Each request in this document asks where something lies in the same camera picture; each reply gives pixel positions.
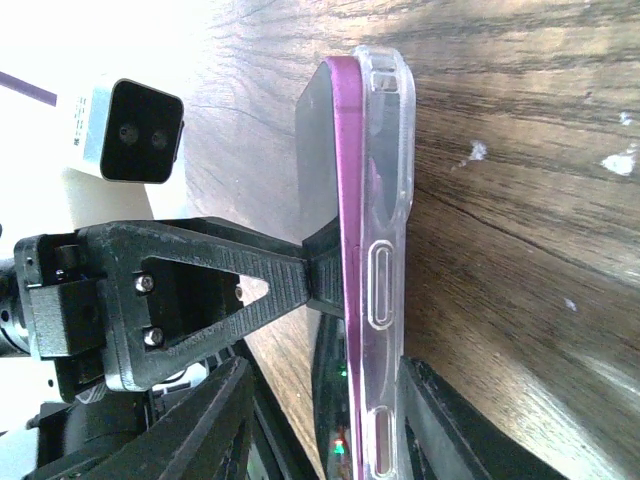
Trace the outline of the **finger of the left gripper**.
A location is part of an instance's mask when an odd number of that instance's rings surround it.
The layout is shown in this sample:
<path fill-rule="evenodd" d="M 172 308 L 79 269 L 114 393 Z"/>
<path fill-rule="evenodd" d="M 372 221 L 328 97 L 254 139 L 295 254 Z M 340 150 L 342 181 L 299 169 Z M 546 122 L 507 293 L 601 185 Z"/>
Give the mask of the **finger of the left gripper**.
<path fill-rule="evenodd" d="M 150 388 L 310 299 L 302 244 L 220 218 L 119 221 L 78 232 L 149 235 L 133 281 L 150 321 L 141 332 Z"/>

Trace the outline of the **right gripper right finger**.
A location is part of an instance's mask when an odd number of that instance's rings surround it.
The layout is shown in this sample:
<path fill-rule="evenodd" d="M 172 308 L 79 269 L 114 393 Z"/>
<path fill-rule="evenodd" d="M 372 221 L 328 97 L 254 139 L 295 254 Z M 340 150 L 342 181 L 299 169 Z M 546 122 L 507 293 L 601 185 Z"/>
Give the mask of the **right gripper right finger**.
<path fill-rule="evenodd" d="M 397 425 L 401 479 L 562 479 L 507 436 L 427 363 L 402 357 Z"/>

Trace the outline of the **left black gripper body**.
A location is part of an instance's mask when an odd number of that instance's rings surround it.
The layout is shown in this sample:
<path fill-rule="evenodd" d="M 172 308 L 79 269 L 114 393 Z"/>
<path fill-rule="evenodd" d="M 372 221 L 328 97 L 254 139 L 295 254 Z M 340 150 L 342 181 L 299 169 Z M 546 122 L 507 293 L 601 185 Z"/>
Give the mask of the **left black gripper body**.
<path fill-rule="evenodd" d="M 98 384 L 149 390 L 141 332 L 150 321 L 133 281 L 149 252 L 145 232 L 38 235 L 15 245 L 29 351 L 53 362 L 63 399 Z"/>

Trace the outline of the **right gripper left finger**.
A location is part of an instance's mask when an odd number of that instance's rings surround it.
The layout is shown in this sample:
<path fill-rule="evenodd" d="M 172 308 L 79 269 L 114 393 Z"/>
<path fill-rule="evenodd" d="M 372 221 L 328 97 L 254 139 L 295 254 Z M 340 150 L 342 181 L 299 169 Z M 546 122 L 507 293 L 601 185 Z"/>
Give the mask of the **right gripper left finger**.
<path fill-rule="evenodd" d="M 253 373 L 232 357 L 160 417 L 146 393 L 74 402 L 37 421 L 30 479 L 243 479 L 253 424 Z"/>

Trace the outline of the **pink-edged black phone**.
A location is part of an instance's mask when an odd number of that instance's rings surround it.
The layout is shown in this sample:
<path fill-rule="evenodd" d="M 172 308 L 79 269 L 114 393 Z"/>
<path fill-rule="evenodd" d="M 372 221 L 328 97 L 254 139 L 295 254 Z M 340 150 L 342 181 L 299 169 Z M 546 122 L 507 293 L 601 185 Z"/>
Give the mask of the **pink-edged black phone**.
<path fill-rule="evenodd" d="M 357 61 L 324 58 L 297 101 L 295 142 L 307 305 L 319 315 L 312 357 L 315 435 L 329 479 L 362 476 L 352 286 L 362 119 Z"/>

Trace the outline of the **clear magsafe phone case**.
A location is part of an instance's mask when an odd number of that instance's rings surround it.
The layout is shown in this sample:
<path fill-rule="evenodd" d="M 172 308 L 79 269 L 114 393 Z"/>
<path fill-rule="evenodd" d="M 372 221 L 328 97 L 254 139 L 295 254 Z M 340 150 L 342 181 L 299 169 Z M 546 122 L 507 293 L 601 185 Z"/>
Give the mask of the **clear magsafe phone case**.
<path fill-rule="evenodd" d="M 398 373 L 404 353 L 406 230 L 414 193 L 416 90 L 390 47 L 353 51 L 363 81 L 358 476 L 397 479 Z"/>

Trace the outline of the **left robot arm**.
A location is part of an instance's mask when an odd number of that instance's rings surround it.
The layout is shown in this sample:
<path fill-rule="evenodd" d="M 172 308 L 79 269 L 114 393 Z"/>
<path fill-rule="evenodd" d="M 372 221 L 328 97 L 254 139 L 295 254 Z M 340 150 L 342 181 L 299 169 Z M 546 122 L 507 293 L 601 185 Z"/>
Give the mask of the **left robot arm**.
<path fill-rule="evenodd" d="M 74 169 L 55 170 L 36 181 L 45 196 L 43 205 L 22 199 L 25 190 L 17 174 L 3 173 L 1 178 L 3 258 L 11 256 L 19 239 L 33 234 L 69 231 L 105 220 L 181 218 L 191 212 L 182 170 L 163 185 L 149 186 L 110 183 Z M 316 477 L 322 478 L 311 401 L 311 338 L 316 327 L 300 308 L 251 334 L 247 343 L 274 390 L 286 426 L 293 429 Z M 47 384 L 53 369 L 27 359 L 7 359 L 1 365 L 1 392 L 9 407 L 1 414 L 1 428 L 10 430 L 55 398 Z"/>

